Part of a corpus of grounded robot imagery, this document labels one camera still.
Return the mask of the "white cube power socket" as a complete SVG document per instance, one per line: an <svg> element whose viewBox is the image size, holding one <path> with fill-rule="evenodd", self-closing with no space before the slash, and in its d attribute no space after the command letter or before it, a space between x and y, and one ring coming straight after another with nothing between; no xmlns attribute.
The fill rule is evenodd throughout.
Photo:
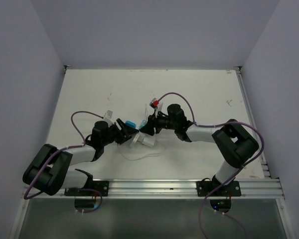
<svg viewBox="0 0 299 239"><path fill-rule="evenodd" d="M130 147L131 148L134 147L137 142L142 143L144 138L145 138L145 134L142 132L138 132L132 139L132 142L130 143Z"/></svg>

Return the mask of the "teal usb charger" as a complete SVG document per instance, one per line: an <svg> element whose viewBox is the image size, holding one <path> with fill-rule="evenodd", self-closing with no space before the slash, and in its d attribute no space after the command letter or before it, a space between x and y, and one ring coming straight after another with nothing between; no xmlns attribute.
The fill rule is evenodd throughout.
<svg viewBox="0 0 299 239"><path fill-rule="evenodd" d="M142 122L139 125L139 128L144 127L146 124L147 124L147 120L146 119L142 120Z"/></svg>

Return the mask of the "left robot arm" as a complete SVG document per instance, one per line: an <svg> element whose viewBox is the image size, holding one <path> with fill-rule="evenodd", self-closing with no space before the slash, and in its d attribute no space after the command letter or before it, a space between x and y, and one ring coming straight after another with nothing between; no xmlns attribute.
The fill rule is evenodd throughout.
<svg viewBox="0 0 299 239"><path fill-rule="evenodd" d="M96 194L93 175L81 169L69 170L69 167L94 162L102 156L107 145L113 142L123 144L138 133L139 130L120 119L112 125L100 120L94 124L90 139L82 145L61 149L51 144L43 145L24 172L22 180L29 185L24 199L31 199L41 193L52 196L60 189L77 190L84 196Z"/></svg>

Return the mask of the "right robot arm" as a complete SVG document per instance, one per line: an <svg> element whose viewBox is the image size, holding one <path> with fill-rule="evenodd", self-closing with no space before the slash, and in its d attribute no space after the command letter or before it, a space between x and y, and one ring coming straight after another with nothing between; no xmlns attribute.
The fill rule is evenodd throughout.
<svg viewBox="0 0 299 239"><path fill-rule="evenodd" d="M185 142L210 142L217 145L224 162L212 178L212 190L216 195L224 195L244 164L257 150L259 144L238 121L231 119L222 126L199 127L189 121L178 104L167 107L167 114L156 111L148 116L140 132L155 135L162 129L173 130L178 139Z"/></svg>

